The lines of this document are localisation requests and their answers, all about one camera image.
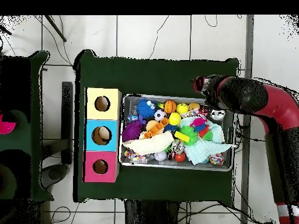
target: mint green towel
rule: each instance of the mint green towel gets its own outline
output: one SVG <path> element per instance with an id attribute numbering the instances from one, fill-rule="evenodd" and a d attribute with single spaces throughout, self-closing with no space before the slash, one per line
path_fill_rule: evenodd
<path id="1" fill-rule="evenodd" d="M 180 121 L 180 128 L 186 125 L 190 125 L 194 119 L 199 117 L 183 118 Z M 185 147 L 185 152 L 189 160 L 196 165 L 202 163 L 207 159 L 209 155 L 215 155 L 217 153 L 227 151 L 232 145 L 221 144 L 222 143 L 222 128 L 220 125 L 214 124 L 208 120 L 209 130 L 213 133 L 213 138 L 210 141 L 205 141 L 199 137 L 198 141 L 191 146 Z"/>

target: green table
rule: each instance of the green table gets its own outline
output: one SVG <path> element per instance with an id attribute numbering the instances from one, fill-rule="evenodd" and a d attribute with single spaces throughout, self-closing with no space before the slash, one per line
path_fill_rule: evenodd
<path id="1" fill-rule="evenodd" d="M 232 170 L 228 172 L 120 166 L 115 183 L 82 182 L 84 141 L 84 88 L 118 88 L 122 94 L 138 93 L 201 97 L 190 79 L 211 74 L 237 75 L 237 59 L 225 62 L 193 60 L 139 60 L 97 58 L 83 50 L 76 58 L 74 201 L 85 198 L 133 200 L 222 201 L 231 205 Z"/>

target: pink box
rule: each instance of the pink box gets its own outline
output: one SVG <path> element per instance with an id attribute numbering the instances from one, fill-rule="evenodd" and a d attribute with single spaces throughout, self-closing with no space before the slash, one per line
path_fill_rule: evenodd
<path id="1" fill-rule="evenodd" d="M 107 165 L 104 173 L 96 173 L 94 164 L 96 161 L 102 160 Z M 84 182 L 107 182 L 114 183 L 119 174 L 119 163 L 117 161 L 117 153 L 111 151 L 86 151 L 85 159 L 85 178 Z"/>

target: gray plastic bin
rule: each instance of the gray plastic bin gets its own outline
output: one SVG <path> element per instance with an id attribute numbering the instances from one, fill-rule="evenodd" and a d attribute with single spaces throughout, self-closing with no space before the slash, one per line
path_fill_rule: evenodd
<path id="1" fill-rule="evenodd" d="M 122 121 L 120 126 L 120 131 L 122 132 L 124 127 L 128 123 L 128 116 L 130 115 L 130 107 L 134 107 L 138 104 L 140 99 L 154 100 L 156 102 L 163 103 L 166 100 L 173 100 L 177 104 L 179 103 L 191 103 L 196 102 L 200 105 L 204 105 L 204 99 L 193 99 L 193 98 L 182 98 L 182 97 L 169 97 L 169 96 L 153 96 L 153 95 L 136 95 L 136 94 L 127 94 L 123 96 L 122 100 Z M 235 142 L 235 116 L 232 112 L 226 111 L 223 120 L 215 121 L 211 119 L 210 114 L 207 116 L 208 120 L 211 122 L 221 125 L 224 133 L 225 142 L 231 144 Z M 184 162 L 177 162 L 176 165 L 165 165 L 159 164 L 157 160 L 151 160 L 148 164 L 141 163 L 132 163 L 128 158 L 125 157 L 124 152 L 127 149 L 122 145 L 122 138 L 120 137 L 120 147 L 119 147 L 119 162 L 124 166 L 145 166 L 145 167 L 166 167 L 171 169 L 195 169 L 195 170 L 211 170 L 211 171 L 222 171 L 227 172 L 231 170 L 232 165 L 234 164 L 234 147 L 230 148 L 224 153 L 225 162 L 222 166 L 214 165 L 210 162 L 208 163 L 198 163 L 193 165 L 191 161 L 186 159 Z"/>

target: pink circle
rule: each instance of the pink circle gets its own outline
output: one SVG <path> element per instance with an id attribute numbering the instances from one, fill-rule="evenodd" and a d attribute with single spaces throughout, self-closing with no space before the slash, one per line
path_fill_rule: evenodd
<path id="1" fill-rule="evenodd" d="M 15 122 L 3 122 L 3 114 L 0 114 L 0 134 L 9 134 L 16 127 Z"/>

